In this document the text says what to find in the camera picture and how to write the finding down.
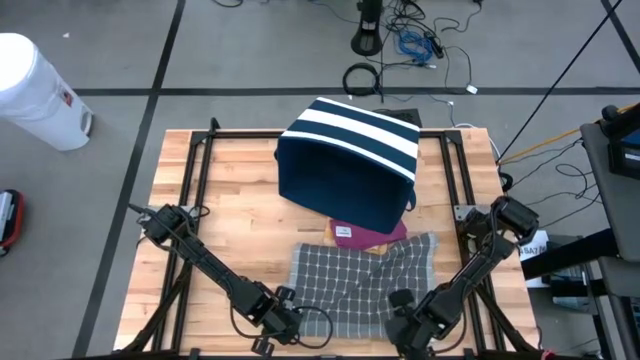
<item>blue cable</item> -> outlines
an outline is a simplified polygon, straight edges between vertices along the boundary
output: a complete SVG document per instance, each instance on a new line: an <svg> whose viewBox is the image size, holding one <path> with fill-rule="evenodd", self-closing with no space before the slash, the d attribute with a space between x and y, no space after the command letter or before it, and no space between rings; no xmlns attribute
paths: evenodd
<svg viewBox="0 0 640 360"><path fill-rule="evenodd" d="M409 55L415 63L426 64L433 56L431 40L415 31L400 30L397 34L396 52Z"/></svg>

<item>wooden table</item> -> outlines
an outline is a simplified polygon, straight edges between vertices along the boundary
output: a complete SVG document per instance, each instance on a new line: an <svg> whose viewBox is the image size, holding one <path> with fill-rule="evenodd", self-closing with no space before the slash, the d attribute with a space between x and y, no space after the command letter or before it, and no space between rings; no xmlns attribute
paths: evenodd
<svg viewBox="0 0 640 360"><path fill-rule="evenodd" d="M177 204L191 132L167 131L150 205ZM502 192L487 131L469 129L461 130L461 134L476 202L490 204ZM230 268L240 275L260 280L272 289L286 283L294 245L300 242L322 244L327 222L325 216L278 195L277 163L273 157L276 143L277 139L214 140L204 198L204 205L211 209L211 215L202 219L199 231L199 237L207 247ZM464 199L455 149L449 146L459 197ZM202 150L196 159L195 168L198 169ZM188 204L194 203L197 179L196 170ZM436 279L439 283L448 281L460 269L460 254L437 139L420 140L415 190L417 207L405 213L403 220L409 235L427 231L438 235ZM133 340L158 305L166 261L167 253L148 241L139 246L114 348L122 348ZM492 280L498 304L525 339L535 345L538 333L518 255L503 261L492 273ZM203 354L209 355L252 354L252 341L241 338L231 327L226 295L197 269L194 270L188 304L182 352L198 347ZM494 348L491 326L482 304L480 311L487 347L491 349ZM247 324L240 316L236 319L242 330L257 333L250 325L245 326ZM170 314L165 348L169 346L172 324L173 314ZM465 347L475 349L470 327L469 323L464 341L451 354L461 354ZM445 340L434 344L434 348L455 342L461 328L458 324ZM393 356L396 351L385 340L334 338L322 350L276 345L275 354Z"/></svg>

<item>black stand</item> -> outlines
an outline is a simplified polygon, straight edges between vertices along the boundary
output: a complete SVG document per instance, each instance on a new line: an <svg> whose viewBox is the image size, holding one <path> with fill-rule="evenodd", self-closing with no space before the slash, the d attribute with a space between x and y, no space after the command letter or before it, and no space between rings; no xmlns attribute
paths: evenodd
<svg viewBox="0 0 640 360"><path fill-rule="evenodd" d="M358 3L360 24L351 39L351 49L358 55L373 56L382 50L380 39L380 15L382 0L363 0Z"/></svg>
<svg viewBox="0 0 640 360"><path fill-rule="evenodd" d="M618 246L613 231L606 229L523 261L522 272L525 279L535 279L602 256L616 255Z"/></svg>

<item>gray checkered cloth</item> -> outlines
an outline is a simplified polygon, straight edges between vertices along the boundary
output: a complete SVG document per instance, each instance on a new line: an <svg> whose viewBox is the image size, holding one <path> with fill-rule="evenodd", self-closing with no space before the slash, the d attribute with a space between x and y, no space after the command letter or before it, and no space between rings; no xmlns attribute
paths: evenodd
<svg viewBox="0 0 640 360"><path fill-rule="evenodd" d="M296 291L294 305L327 311L335 337L386 338L384 322L393 313L388 295L411 289L419 300L435 288L436 246L432 233L398 241L384 255L298 244L288 285ZM326 337L328 333L329 323L323 315L305 312L300 335Z"/></svg>

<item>pink cloth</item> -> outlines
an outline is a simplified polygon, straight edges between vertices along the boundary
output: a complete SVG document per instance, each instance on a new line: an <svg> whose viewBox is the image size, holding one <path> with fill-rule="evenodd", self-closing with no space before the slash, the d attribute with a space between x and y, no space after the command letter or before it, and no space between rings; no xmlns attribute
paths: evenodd
<svg viewBox="0 0 640 360"><path fill-rule="evenodd" d="M407 227L404 226L402 220L388 235L363 229L340 220L331 219L329 225L336 244L342 248L365 250L407 238Z"/></svg>

